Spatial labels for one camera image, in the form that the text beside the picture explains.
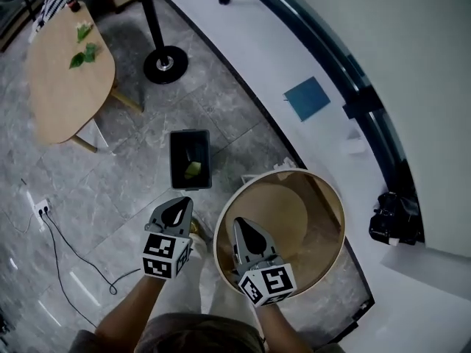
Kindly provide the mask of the white projection screen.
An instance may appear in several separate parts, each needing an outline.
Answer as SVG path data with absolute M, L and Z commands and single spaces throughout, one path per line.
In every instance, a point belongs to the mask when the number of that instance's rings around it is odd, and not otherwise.
M 471 0 L 304 0 L 383 103 L 416 185 L 426 245 L 471 257 Z

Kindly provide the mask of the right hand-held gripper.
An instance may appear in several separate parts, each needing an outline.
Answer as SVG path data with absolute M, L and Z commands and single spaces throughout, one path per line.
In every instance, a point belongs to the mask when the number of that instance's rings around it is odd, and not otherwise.
M 276 304 L 297 290 L 294 272 L 277 253 L 272 236 L 254 221 L 239 217 L 233 224 L 236 289 L 254 307 Z

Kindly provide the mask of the crumpled white paper piece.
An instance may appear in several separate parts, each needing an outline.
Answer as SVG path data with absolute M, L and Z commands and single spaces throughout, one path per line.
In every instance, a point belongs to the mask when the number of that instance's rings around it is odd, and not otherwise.
M 273 166 L 273 169 L 277 171 L 289 171 L 293 168 L 297 168 L 297 164 L 289 157 L 285 157 L 282 163 Z

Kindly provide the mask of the black coat rack stand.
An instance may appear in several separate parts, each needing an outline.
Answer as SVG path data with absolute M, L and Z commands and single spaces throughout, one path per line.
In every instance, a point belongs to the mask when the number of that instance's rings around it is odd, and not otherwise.
M 170 84 L 186 72 L 188 56 L 179 47 L 164 45 L 154 0 L 141 0 L 141 4 L 155 45 L 155 50 L 144 61 L 144 74 L 155 84 Z

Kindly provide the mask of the black bag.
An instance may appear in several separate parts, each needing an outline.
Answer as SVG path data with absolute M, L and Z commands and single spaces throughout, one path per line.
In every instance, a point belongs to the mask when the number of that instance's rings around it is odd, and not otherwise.
M 424 243 L 422 215 L 417 196 L 404 196 L 386 192 L 378 197 L 378 205 L 369 223 L 369 235 L 373 240 L 388 244 L 390 238 L 399 243 L 414 246 Z

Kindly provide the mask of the wooden side table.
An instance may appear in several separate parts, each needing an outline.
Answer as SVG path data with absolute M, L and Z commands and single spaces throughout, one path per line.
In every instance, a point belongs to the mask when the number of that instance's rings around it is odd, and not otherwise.
M 78 132 L 94 119 L 109 96 L 139 113 L 144 108 L 118 91 L 115 60 L 96 26 L 77 42 L 77 24 L 83 21 L 93 23 L 84 3 L 76 13 L 68 7 L 56 13 L 28 48 L 26 74 L 39 140 L 49 145 L 72 140 L 96 152 Z M 87 43 L 99 46 L 95 61 L 70 69 L 72 57 L 84 53 Z

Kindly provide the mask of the person's light trousers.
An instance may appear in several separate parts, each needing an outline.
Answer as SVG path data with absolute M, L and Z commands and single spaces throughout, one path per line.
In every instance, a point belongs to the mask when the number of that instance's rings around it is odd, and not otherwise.
M 192 251 L 180 274 L 163 286 L 151 317 L 167 313 L 195 313 L 231 318 L 256 325 L 247 298 L 221 278 L 206 242 L 191 233 Z

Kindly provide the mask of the small white box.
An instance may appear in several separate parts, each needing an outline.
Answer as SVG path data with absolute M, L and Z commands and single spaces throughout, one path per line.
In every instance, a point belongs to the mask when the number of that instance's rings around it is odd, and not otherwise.
M 356 128 L 351 129 L 347 138 L 341 142 L 341 151 L 347 155 L 361 154 L 366 151 L 366 144 Z

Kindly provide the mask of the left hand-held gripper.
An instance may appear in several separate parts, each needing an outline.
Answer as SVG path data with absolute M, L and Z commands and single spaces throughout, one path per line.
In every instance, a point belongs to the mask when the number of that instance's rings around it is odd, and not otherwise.
M 144 227 L 141 267 L 145 275 L 173 279 L 181 272 L 191 253 L 193 208 L 192 199 L 182 196 L 154 209 Z

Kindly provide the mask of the person's brown shirt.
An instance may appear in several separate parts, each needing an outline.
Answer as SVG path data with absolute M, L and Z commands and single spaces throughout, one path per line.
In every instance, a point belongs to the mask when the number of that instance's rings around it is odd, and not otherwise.
M 167 313 L 146 325 L 136 347 L 80 330 L 68 353 L 266 353 L 259 331 L 241 321 L 195 313 Z

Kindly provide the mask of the black waste bin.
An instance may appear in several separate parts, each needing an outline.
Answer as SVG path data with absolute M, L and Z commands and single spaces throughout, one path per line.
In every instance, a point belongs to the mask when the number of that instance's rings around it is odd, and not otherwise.
M 170 175 L 171 186 L 176 190 L 200 190 L 212 186 L 210 133 L 207 129 L 184 129 L 172 131 L 169 136 L 170 143 Z M 199 176 L 185 179 L 184 173 L 189 161 L 185 154 L 187 146 L 196 143 L 205 147 L 205 159 Z

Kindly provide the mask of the round glass-top side table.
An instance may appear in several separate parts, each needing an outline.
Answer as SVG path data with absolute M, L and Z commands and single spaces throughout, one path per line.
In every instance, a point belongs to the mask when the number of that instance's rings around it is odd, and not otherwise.
M 247 218 L 275 242 L 291 264 L 296 295 L 321 281 L 339 257 L 345 239 L 344 209 L 337 192 L 321 177 L 300 168 L 261 174 L 240 187 L 216 223 L 213 252 L 222 279 L 239 291 L 233 270 L 233 221 Z

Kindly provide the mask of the person's right forearm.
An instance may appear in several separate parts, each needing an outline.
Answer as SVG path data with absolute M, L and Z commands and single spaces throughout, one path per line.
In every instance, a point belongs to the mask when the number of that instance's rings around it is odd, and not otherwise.
M 269 353 L 300 353 L 303 351 L 298 335 L 276 304 L 256 309 L 258 321 Z

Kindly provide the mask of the black screen housing bar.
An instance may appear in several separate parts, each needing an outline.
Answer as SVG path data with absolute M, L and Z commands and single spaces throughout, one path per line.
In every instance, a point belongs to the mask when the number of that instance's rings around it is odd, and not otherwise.
M 386 182 L 383 193 L 417 196 L 396 130 L 352 52 L 305 0 L 260 1 L 294 33 L 340 92 L 344 113 L 360 126 L 378 162 Z

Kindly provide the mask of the black white patterned cloth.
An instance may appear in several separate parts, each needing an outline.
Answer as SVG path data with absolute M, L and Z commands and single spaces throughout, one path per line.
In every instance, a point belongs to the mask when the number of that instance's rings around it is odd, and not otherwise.
M 44 28 L 53 16 L 64 8 L 66 2 L 67 0 L 45 0 L 37 18 L 33 21 L 29 43 L 34 40 L 36 34 Z

